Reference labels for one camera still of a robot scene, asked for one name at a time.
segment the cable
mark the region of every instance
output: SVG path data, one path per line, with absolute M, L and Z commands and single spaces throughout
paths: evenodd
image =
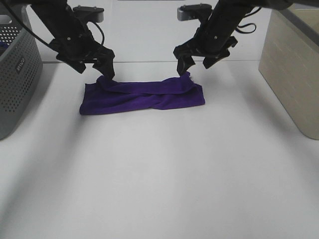
M 242 31 L 240 30 L 240 28 L 246 28 L 248 26 L 254 26 L 255 29 L 252 30 L 252 31 Z M 238 33 L 241 33 L 241 34 L 251 34 L 253 32 L 255 32 L 257 30 L 257 25 L 254 24 L 254 23 L 249 23 L 249 24 L 246 24 L 246 25 L 241 25 L 241 26 L 238 26 L 236 29 L 235 29 Z
M 40 38 L 38 35 L 36 35 L 33 31 L 31 31 L 22 21 L 21 19 L 14 13 L 14 11 L 11 9 L 11 7 L 4 1 L 1 0 L 1 3 L 5 6 L 5 8 L 10 12 L 10 14 L 15 18 L 15 20 L 28 32 L 30 33 L 34 38 L 36 38 L 38 41 L 40 41 L 42 44 L 50 48 L 51 50 L 55 51 L 50 47 L 48 43 L 46 43 L 42 38 Z
M 251 13 L 249 13 L 249 14 L 246 14 L 244 18 L 249 17 L 249 16 L 252 16 L 252 15 L 255 15 L 255 14 L 258 13 L 261 9 L 262 9 L 262 8 L 259 7 L 256 11 L 251 12 Z
M 102 43 L 101 43 L 101 46 L 104 45 L 104 41 L 105 41 L 105 35 L 104 35 L 104 32 L 103 30 L 101 29 L 101 27 L 96 23 L 96 22 L 93 22 L 93 24 L 100 30 L 101 34 L 102 34 Z
M 261 9 L 262 9 L 262 8 L 259 7 L 259 8 L 258 8 L 257 10 L 255 10 L 254 12 L 251 12 L 251 13 L 246 14 L 246 15 L 244 16 L 244 18 L 247 18 L 247 17 L 249 17 L 249 16 L 255 15 L 255 14 L 258 13 Z M 240 30 L 240 29 L 246 28 L 246 27 L 248 27 L 248 26 L 254 26 L 255 29 L 252 30 L 252 31 L 242 31 L 242 30 Z M 239 25 L 235 30 L 236 30 L 238 33 L 241 33 L 241 34 L 251 34 L 251 33 L 255 32 L 255 31 L 257 30 L 257 25 L 254 24 L 254 23 L 248 23 L 248 24 L 245 24 L 245 25 Z

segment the gray basket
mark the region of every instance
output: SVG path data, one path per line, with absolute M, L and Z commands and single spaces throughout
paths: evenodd
M 30 27 L 24 6 L 14 12 Z M 0 41 L 9 47 L 0 56 L 0 139 L 8 136 L 27 107 L 42 72 L 40 54 L 32 37 L 0 3 L 0 15 L 12 21 L 0 24 Z

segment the white table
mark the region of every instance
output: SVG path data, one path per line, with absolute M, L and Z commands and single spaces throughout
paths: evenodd
M 199 21 L 180 22 L 177 8 L 183 4 L 199 4 L 198 0 L 185 1 L 118 1 L 118 0 L 69 0 L 74 7 L 90 5 L 105 9 L 105 20 L 101 28 L 105 31 L 105 46 L 114 50 L 116 62 L 176 61 L 173 50 L 193 37 Z M 217 0 L 206 2 L 215 6 Z M 43 23 L 28 9 L 31 25 L 46 42 L 52 35 Z M 258 14 L 243 20 L 242 24 L 255 22 L 258 26 L 253 34 L 235 33 L 239 43 L 231 49 L 228 60 L 260 60 L 271 11 L 263 9 Z M 101 33 L 90 24 L 93 35 L 101 41 Z M 44 62 L 57 62 L 56 53 L 38 43 Z
M 175 63 L 118 63 L 159 81 Z M 205 106 L 80 116 L 84 83 L 45 64 L 0 142 L 1 239 L 317 239 L 319 147 L 293 124 L 256 61 L 191 69 Z

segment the folded towel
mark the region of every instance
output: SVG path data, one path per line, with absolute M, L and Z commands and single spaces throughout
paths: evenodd
M 86 84 L 82 115 L 101 115 L 142 109 L 169 110 L 205 104 L 202 87 L 186 72 L 161 82 L 116 82 L 104 76 Z

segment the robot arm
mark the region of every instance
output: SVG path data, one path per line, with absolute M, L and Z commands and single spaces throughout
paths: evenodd
M 199 19 L 201 24 L 191 40 L 174 50 L 178 73 L 184 74 L 195 64 L 192 56 L 205 57 L 203 64 L 206 69 L 228 57 L 228 48 L 238 43 L 231 34 L 254 7 L 283 10 L 293 3 L 319 6 L 318 0 L 219 0 L 214 10 L 208 4 L 180 7 L 177 10 L 179 20 Z
M 102 22 L 104 9 L 78 6 L 71 8 L 67 0 L 0 0 L 10 9 L 18 4 L 31 4 L 31 8 L 42 20 L 54 39 L 48 45 L 58 52 L 61 60 L 76 71 L 83 73 L 85 63 L 108 78 L 114 77 L 114 52 L 94 40 L 87 27 L 88 22 Z

